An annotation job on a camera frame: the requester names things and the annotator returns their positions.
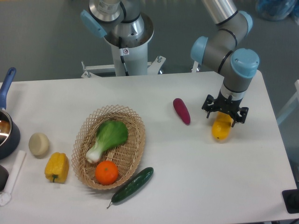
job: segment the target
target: yellow bell pepper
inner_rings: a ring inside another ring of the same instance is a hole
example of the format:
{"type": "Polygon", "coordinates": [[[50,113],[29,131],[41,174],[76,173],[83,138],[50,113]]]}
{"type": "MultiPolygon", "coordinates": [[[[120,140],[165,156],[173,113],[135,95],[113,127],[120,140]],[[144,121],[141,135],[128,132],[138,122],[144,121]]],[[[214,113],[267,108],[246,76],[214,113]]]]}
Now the yellow bell pepper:
{"type": "Polygon", "coordinates": [[[224,140],[228,137],[232,125],[232,118],[225,113],[218,112],[212,126],[212,135],[216,140],[224,140]]]}
{"type": "Polygon", "coordinates": [[[45,175],[50,181],[64,183],[69,172],[69,160],[64,153],[53,153],[46,165],[45,175]]]}

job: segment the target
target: orange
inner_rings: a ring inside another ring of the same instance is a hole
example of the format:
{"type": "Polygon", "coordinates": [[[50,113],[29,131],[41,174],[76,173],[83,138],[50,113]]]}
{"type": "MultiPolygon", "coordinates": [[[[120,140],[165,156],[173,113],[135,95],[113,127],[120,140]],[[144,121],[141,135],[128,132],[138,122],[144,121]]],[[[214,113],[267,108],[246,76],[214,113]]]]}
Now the orange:
{"type": "Polygon", "coordinates": [[[95,178],[102,185],[113,184],[118,177],[118,168],[111,161],[103,161],[95,169],[95,178]]]}

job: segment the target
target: wicker basket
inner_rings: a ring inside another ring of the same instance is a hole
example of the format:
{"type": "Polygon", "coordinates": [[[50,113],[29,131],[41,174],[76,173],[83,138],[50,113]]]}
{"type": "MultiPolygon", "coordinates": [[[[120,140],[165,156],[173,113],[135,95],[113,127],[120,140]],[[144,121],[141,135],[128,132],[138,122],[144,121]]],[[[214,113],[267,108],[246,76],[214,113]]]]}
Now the wicker basket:
{"type": "Polygon", "coordinates": [[[145,128],[139,115],[128,107],[106,106],[94,111],[77,135],[72,154],[72,167],[76,177],[93,189],[112,189],[126,182],[136,171],[145,145],[145,128]],[[122,121],[128,128],[128,140],[116,148],[105,151],[96,164],[90,164],[86,152],[94,145],[98,127],[106,120],[122,121]],[[101,185],[94,176],[97,165],[105,160],[114,162],[119,170],[119,177],[111,185],[101,185]]]}

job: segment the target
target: blue pan handle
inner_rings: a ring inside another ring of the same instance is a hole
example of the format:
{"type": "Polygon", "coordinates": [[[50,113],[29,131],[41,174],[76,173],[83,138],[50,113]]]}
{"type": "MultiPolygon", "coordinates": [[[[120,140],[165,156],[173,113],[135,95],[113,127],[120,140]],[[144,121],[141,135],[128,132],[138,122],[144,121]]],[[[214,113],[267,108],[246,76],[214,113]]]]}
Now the blue pan handle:
{"type": "Polygon", "coordinates": [[[14,75],[16,73],[15,68],[10,68],[5,76],[5,79],[2,83],[0,89],[0,108],[6,109],[6,96],[10,87],[10,84],[13,82],[14,75]]]}

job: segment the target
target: bok choy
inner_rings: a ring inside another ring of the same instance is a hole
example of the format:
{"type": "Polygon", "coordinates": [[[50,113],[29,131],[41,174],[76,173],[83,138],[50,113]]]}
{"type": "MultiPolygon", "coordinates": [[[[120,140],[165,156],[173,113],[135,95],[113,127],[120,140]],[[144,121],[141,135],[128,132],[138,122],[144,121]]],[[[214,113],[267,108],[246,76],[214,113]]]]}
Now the bok choy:
{"type": "Polygon", "coordinates": [[[108,120],[100,125],[94,145],[87,151],[85,157],[90,163],[97,163],[103,152],[123,144],[128,139],[128,129],[124,123],[108,120]]]}

